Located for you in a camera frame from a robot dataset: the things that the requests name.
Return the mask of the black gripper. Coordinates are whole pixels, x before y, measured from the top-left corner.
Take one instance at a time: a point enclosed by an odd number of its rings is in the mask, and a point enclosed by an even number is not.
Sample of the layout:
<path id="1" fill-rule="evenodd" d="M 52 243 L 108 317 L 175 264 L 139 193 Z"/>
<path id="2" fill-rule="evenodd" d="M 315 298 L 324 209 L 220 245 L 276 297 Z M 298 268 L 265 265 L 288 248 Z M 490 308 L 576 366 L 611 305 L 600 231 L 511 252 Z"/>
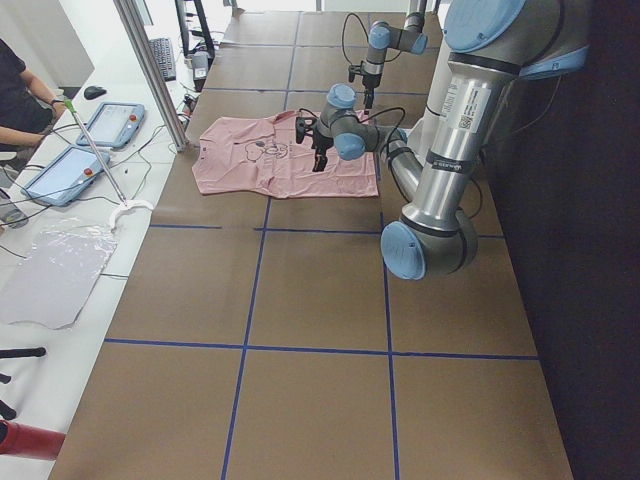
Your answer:
<path id="1" fill-rule="evenodd" d="M 333 138 L 322 130 L 322 122 L 317 117 L 297 115 L 295 119 L 295 141 L 302 144 L 306 138 L 311 139 L 311 148 L 315 151 L 313 172 L 323 172 L 328 158 L 327 151 L 333 146 Z"/>
<path id="2" fill-rule="evenodd" d="M 348 67 L 348 79 L 350 82 L 355 80 L 356 76 L 362 78 L 362 84 L 366 91 L 364 92 L 364 109 L 370 110 L 374 101 L 374 90 L 379 87 L 382 78 L 382 65 L 362 61 L 359 64 L 351 64 Z"/>

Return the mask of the silver UR robot arm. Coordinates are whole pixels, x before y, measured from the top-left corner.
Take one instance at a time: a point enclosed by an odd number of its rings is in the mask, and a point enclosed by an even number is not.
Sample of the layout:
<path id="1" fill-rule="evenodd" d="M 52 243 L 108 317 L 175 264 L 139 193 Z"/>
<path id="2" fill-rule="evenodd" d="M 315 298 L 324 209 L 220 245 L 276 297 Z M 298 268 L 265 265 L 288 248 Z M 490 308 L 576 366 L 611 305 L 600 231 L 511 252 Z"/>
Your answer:
<path id="1" fill-rule="evenodd" d="M 421 55 L 427 46 L 428 37 L 423 33 L 426 1 L 411 1 L 404 26 L 397 28 L 388 22 L 374 22 L 367 34 L 367 53 L 358 64 L 348 60 L 348 81 L 357 76 L 364 87 L 364 109 L 368 112 L 374 102 L 375 90 L 380 86 L 384 65 L 389 50 Z"/>
<path id="2" fill-rule="evenodd" d="M 444 21 L 451 74 L 425 151 L 395 126 L 359 119 L 349 84 L 329 90 L 319 114 L 298 115 L 298 140 L 309 140 L 315 169 L 335 148 L 350 161 L 376 152 L 406 199 L 381 234 L 381 252 L 396 277 L 419 280 L 471 263 L 475 229 L 460 201 L 504 88 L 514 80 L 558 77 L 580 69 L 588 53 L 588 1 L 454 1 Z"/>

